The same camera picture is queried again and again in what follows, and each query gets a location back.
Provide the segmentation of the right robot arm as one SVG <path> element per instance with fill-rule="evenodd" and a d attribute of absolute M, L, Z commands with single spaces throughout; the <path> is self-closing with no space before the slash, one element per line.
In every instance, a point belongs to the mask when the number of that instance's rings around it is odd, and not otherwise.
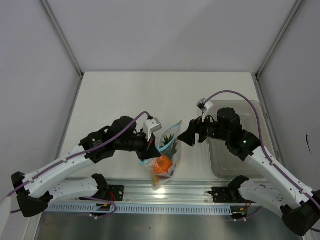
<path fill-rule="evenodd" d="M 245 176 L 230 184 L 228 196 L 234 202 L 250 200 L 278 215 L 285 226 L 298 236 L 314 230 L 320 220 L 320 192 L 293 176 L 269 150 L 262 140 L 243 129 L 233 108 L 222 108 L 217 119 L 198 117 L 189 122 L 178 139 L 193 147 L 207 138 L 223 141 L 231 154 L 258 171 L 273 188 L 254 183 Z"/>

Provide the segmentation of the yellow toy squash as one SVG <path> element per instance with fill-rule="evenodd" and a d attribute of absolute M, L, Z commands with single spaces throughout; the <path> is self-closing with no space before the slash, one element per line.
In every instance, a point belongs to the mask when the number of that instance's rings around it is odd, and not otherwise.
<path fill-rule="evenodd" d="M 160 186 L 166 179 L 161 174 L 154 174 L 153 176 L 153 185 L 155 187 Z"/>

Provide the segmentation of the clear zip top bag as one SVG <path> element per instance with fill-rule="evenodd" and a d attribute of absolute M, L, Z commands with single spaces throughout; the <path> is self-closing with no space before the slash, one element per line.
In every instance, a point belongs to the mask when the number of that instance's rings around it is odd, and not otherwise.
<path fill-rule="evenodd" d="M 180 120 L 163 133 L 157 145 L 160 157 L 144 160 L 141 164 L 149 171 L 154 191 L 160 189 L 174 176 L 180 164 L 182 150 L 178 136 L 181 134 L 182 124 L 183 122 Z"/>

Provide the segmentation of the purple toy onion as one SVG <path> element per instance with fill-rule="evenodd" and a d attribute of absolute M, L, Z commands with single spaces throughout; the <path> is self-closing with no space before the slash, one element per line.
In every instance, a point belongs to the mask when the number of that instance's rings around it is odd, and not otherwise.
<path fill-rule="evenodd" d="M 172 176 L 170 174 L 161 174 L 160 177 L 162 179 L 170 179 Z"/>

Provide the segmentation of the orange toy pumpkin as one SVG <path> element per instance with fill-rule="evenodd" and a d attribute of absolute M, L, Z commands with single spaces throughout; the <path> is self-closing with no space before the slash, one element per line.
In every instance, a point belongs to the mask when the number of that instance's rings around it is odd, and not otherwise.
<path fill-rule="evenodd" d="M 172 165 L 173 162 L 167 155 L 161 155 L 153 163 L 153 172 L 155 174 L 165 174 Z"/>

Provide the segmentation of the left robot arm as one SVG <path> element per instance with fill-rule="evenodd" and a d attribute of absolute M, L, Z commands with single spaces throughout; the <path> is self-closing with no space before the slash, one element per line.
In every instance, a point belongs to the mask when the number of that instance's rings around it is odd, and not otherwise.
<path fill-rule="evenodd" d="M 102 174 L 78 181 L 63 182 L 74 173 L 113 157 L 117 151 L 135 152 L 140 161 L 160 157 L 154 133 L 162 128 L 149 116 L 137 131 L 136 120 L 122 116 L 112 125 L 89 133 L 66 155 L 31 173 L 11 176 L 19 210 L 25 218 L 44 212 L 56 202 L 73 199 L 109 200 L 110 186 Z"/>

